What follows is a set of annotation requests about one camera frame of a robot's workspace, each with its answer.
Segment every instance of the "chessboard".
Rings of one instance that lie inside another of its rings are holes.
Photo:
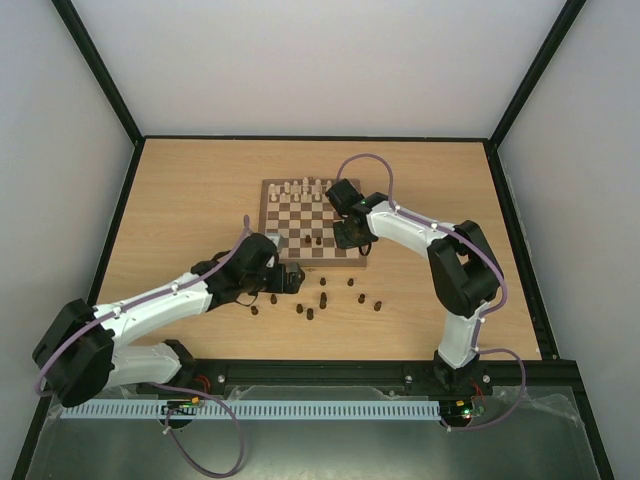
[[[279,233],[281,262],[303,267],[366,267],[367,258],[357,248],[336,247],[333,222],[340,217],[326,191],[333,179],[305,177],[262,181],[259,232]],[[349,179],[359,191],[360,182]]]

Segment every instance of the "robotic arm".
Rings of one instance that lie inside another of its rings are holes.
[[[185,386],[195,361],[180,342],[153,347],[130,344],[169,323],[233,303],[242,293],[298,293],[304,272],[297,263],[278,262],[279,235],[254,233],[214,274],[207,276],[229,252],[199,262],[162,287],[136,297],[91,308],[74,300],[60,311],[33,352],[40,368],[60,346],[96,318],[111,317],[91,328],[55,360],[46,379],[62,405],[72,407],[104,388],[141,382]]]
[[[477,357],[483,312],[500,284],[477,254],[446,232],[464,237],[497,266],[482,230],[469,220],[453,225],[392,206],[388,197],[378,192],[365,198],[347,179],[331,187],[327,197],[343,219],[333,225],[338,247],[357,247],[368,254],[373,242],[388,238],[429,261],[436,295],[447,310],[444,337],[435,354],[435,374],[447,390],[455,389],[464,375],[460,369]],[[467,257],[466,262],[460,257]]]

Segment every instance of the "black metal frame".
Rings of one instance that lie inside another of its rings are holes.
[[[518,216],[502,169],[498,147],[506,137],[519,112],[535,88],[545,68],[551,61],[562,39],[586,0],[567,0],[547,38],[541,46],[527,74],[507,107],[491,139],[448,137],[313,137],[313,136],[155,136],[144,137],[118,92],[104,62],[70,0],[51,0],[87,64],[102,87],[116,115],[127,131],[135,150],[126,175],[115,215],[109,228],[104,250],[100,257],[88,301],[97,301],[100,287],[109,263],[120,222],[146,139],[212,139],[212,140],[313,140],[313,141],[375,141],[375,142],[481,142],[484,145],[489,169],[504,217],[509,241],[516,261],[518,274],[531,315],[536,340],[542,360],[525,361],[527,383],[536,386],[569,386],[573,390],[580,415],[585,422],[587,436],[602,479],[613,479],[613,473],[598,433],[593,412],[587,399],[580,372],[575,362],[560,360],[553,332],[544,308],[540,289],[529,257],[528,248],[520,228]],[[335,361],[257,361],[257,360],[202,360],[199,369],[207,371],[209,378],[224,375],[223,385],[214,385],[217,393],[228,392],[234,386],[243,385],[369,385],[393,389],[399,394],[417,395],[429,392],[429,372],[432,362],[335,362]],[[491,377],[493,385],[520,384],[520,370],[514,361],[481,361]],[[38,436],[46,419],[50,400],[41,399],[27,433],[22,452],[16,464],[13,479],[24,478],[28,472]]]

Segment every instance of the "wooden table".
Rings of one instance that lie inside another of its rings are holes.
[[[344,159],[361,152],[391,162],[400,205],[443,221],[480,224],[505,273],[509,302],[487,318],[479,346],[508,347],[524,359],[539,359],[479,143],[147,140],[99,303],[162,285],[228,250],[245,213],[257,228],[263,179],[331,177]],[[360,179],[365,195],[387,191],[386,170],[374,160],[350,164],[345,176]],[[323,276],[327,285],[321,287]],[[347,286],[350,277],[353,287]],[[329,298],[326,310],[317,308],[322,291]],[[367,296],[363,305],[360,293]],[[379,312],[373,310],[377,300],[383,303]],[[314,307],[314,320],[298,315],[297,303]],[[298,295],[281,295],[271,305],[262,294],[256,305],[257,316],[227,305],[176,321],[139,343],[175,338],[198,358],[426,360],[444,327],[426,261],[384,239],[373,245],[366,270],[307,270]]]

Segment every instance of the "white cable tray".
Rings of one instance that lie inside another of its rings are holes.
[[[225,404],[239,420],[440,420],[438,402],[429,401],[233,400]],[[166,400],[89,400],[63,409],[61,418],[145,420],[164,419],[166,414]],[[171,418],[226,420],[229,415],[207,400],[204,406],[183,408]]]

